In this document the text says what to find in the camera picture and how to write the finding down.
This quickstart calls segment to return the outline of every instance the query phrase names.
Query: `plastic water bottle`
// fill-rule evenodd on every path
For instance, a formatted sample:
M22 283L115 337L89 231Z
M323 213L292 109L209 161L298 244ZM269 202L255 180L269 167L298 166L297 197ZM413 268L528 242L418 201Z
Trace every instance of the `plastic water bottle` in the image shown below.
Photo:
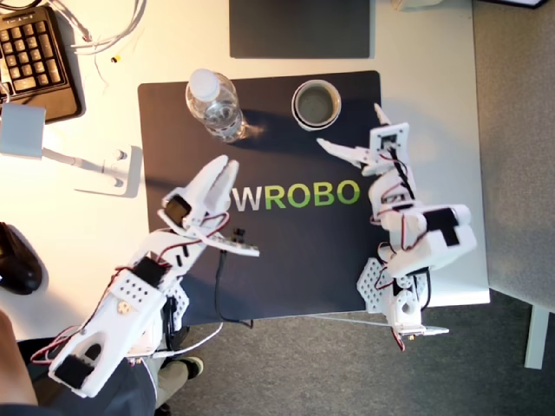
M214 137L225 143L244 137L245 118L237 92L222 74L197 69L191 74L185 97L191 114Z

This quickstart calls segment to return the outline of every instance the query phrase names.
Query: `keyboard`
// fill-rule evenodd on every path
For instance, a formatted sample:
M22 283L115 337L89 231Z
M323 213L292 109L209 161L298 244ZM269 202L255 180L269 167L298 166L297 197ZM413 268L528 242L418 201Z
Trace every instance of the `keyboard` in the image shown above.
M80 115L54 11L42 6L0 18L0 82L10 102L45 108L47 122ZM6 100L0 88L0 101Z

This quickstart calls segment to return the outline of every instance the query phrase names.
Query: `cup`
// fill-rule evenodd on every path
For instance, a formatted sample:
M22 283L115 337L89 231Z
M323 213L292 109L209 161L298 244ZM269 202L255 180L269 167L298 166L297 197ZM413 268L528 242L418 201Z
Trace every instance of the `cup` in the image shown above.
M301 84L291 101L291 112L298 125L308 132L331 126L341 113L341 95L324 80Z

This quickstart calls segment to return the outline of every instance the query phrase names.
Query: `black wire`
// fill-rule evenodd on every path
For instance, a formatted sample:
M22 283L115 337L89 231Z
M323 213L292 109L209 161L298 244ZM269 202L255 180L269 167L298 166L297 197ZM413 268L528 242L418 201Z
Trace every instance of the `black wire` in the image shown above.
M430 270L426 270L426 283L428 284L428 298L424 306L420 309L421 312L428 307L430 299L432 299L432 279L430 277Z
M413 189L408 184L407 174L402 170L401 161L397 157L397 150L392 148L389 151L389 154L391 155L391 159L394 160L393 165L395 166L395 169L397 169L397 171L399 172L399 177L402 180L402 185L407 189L408 195L410 195L412 199L415 199L415 194L413 193Z
M227 257L227 251L222 250L219 253L219 263L218 263L218 270L216 270L216 285L214 287L214 308L216 309L216 313L218 314L219 319L223 322L230 322L230 323L237 323L239 325L244 325L248 329L254 328L254 321L251 320L251 323L247 323L244 321L240 321L238 319L229 319L222 315L221 310L219 308L219 282L221 281L222 269L224 268L225 258Z
M33 2L27 4L26 6L10 6L9 4L0 3L0 9L10 10L10 11L26 10L26 9L30 9L31 7L38 6L41 1L42 0L34 0Z

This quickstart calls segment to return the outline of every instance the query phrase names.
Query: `shoe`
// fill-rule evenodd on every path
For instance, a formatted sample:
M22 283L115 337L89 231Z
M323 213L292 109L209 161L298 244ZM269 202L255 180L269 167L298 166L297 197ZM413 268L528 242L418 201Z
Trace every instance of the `shoe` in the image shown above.
M170 406L164 403L162 406L156 409L154 416L172 416L172 410Z
M187 369L189 370L188 380L196 379L205 369L205 363L199 357L183 357L178 358L175 361L181 361L187 366Z

